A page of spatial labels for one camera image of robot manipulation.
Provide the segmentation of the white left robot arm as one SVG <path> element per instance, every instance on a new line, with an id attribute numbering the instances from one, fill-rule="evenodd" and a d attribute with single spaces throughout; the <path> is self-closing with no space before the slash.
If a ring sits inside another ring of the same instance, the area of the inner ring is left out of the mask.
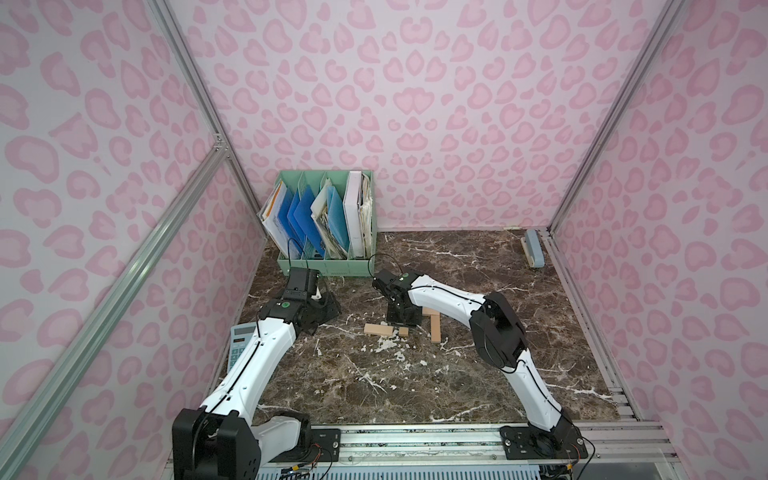
<path id="1" fill-rule="evenodd" d="M 340 314 L 319 276 L 314 269 L 292 269 L 284 288 L 259 311 L 254 333 L 225 378 L 198 408 L 176 416 L 174 478 L 255 479 L 275 459 L 310 468 L 331 457 L 325 441 L 314 438 L 306 414 L 286 412 L 253 423 L 266 386 L 296 339 Z"/>

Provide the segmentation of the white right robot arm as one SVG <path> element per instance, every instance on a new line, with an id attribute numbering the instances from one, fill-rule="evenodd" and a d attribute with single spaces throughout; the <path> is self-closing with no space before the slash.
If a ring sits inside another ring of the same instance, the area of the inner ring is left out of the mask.
<path id="1" fill-rule="evenodd" d="M 555 452 L 586 442 L 538 373 L 525 327 L 504 295 L 466 292 L 417 272 L 382 270 L 372 286 L 387 300 L 392 323 L 413 325 L 428 308 L 466 326 L 477 355 L 504 375 L 521 402 L 538 448 Z"/>

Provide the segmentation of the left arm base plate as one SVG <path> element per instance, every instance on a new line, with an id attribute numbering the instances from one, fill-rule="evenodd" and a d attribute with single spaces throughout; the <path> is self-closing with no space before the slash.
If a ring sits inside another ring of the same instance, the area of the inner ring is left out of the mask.
<path id="1" fill-rule="evenodd" d="M 315 428 L 303 432 L 299 443 L 293 449 L 279 454 L 272 463 L 308 463 L 318 458 L 319 462 L 337 462 L 341 446 L 341 430 L 338 428 Z"/>

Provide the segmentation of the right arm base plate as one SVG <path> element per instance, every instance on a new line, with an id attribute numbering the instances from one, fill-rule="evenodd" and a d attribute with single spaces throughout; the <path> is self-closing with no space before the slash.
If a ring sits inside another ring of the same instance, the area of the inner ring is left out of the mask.
<path id="1" fill-rule="evenodd" d="M 530 425 L 502 426 L 499 434 L 507 460 L 581 461 L 590 456 L 580 430 L 568 422 L 552 432 Z"/>

